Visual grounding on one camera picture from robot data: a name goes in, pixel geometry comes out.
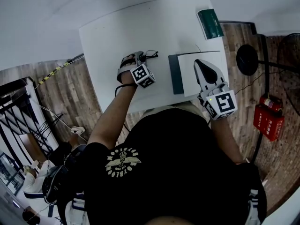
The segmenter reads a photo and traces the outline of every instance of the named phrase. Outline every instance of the sneaker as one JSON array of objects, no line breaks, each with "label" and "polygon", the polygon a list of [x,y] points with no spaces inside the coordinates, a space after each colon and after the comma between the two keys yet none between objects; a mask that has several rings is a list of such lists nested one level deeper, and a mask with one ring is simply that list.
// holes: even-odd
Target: sneaker
[{"label": "sneaker", "polygon": [[83,134],[85,132],[85,129],[84,129],[84,127],[75,127],[74,126],[71,128],[71,132],[76,133],[80,136],[81,134]]}]

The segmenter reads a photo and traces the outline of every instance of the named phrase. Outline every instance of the floor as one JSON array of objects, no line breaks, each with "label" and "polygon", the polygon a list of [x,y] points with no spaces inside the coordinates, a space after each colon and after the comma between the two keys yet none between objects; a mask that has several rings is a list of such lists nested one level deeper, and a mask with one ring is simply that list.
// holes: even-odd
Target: floor
[{"label": "floor", "polygon": [[[252,35],[250,25],[240,23],[223,23],[224,46],[227,58],[229,84],[235,92],[251,84],[254,79],[264,72],[264,66],[259,66],[257,72],[251,76],[243,76],[236,65],[236,52],[243,44],[252,45],[263,60],[261,37]],[[282,37],[268,37],[267,45],[270,61],[275,61],[278,43]],[[15,68],[0,71],[0,85],[30,76],[38,82],[56,66],[57,61],[26,64]],[[255,105],[264,93],[265,77],[262,75],[252,86],[241,90],[237,95],[238,111],[228,118],[234,138],[240,146],[243,157],[251,160],[259,132],[253,126]],[[85,139],[89,135],[101,116],[93,86],[90,80],[84,59],[77,61],[55,76],[48,79],[37,88],[42,105],[50,108],[56,114],[63,113],[62,120],[71,126],[84,126]],[[284,115],[286,123],[279,140],[269,142],[265,137],[256,159],[256,165],[261,172],[262,180],[268,180],[265,186],[268,199],[268,213],[278,208],[295,191],[300,184],[300,117],[295,115],[293,108],[286,101],[278,74],[270,75],[270,94],[278,96],[284,101]],[[131,129],[140,119],[142,112],[129,114],[126,124]],[[69,129],[58,123],[55,132],[62,141],[67,141],[70,136]],[[123,129],[118,143],[122,143],[128,132]]]}]

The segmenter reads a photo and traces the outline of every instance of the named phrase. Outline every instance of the black t-shirt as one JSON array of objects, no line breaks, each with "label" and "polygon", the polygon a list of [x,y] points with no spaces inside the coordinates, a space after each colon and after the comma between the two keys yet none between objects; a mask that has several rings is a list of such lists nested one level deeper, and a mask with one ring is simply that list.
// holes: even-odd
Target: black t-shirt
[{"label": "black t-shirt", "polygon": [[159,216],[244,224],[249,184],[265,197],[257,170],[235,165],[206,121],[181,109],[141,119],[113,150],[88,145],[79,167],[92,225],[142,225]]}]

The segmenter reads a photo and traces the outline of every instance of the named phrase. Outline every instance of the fire extinguisher box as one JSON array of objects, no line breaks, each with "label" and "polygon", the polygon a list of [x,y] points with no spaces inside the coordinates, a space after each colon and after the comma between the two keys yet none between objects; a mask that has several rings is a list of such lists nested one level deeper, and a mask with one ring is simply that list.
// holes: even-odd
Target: fire extinguisher box
[{"label": "fire extinguisher box", "polygon": [[269,138],[270,141],[278,138],[284,121],[284,116],[273,112],[264,105],[257,105],[255,107],[253,125]]}]

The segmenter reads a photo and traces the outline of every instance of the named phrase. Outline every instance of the green book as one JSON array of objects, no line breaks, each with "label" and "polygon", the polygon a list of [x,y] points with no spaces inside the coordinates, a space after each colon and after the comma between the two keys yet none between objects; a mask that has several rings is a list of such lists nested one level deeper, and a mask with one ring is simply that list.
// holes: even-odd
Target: green book
[{"label": "green book", "polygon": [[214,9],[201,10],[197,16],[206,39],[224,36]]}]

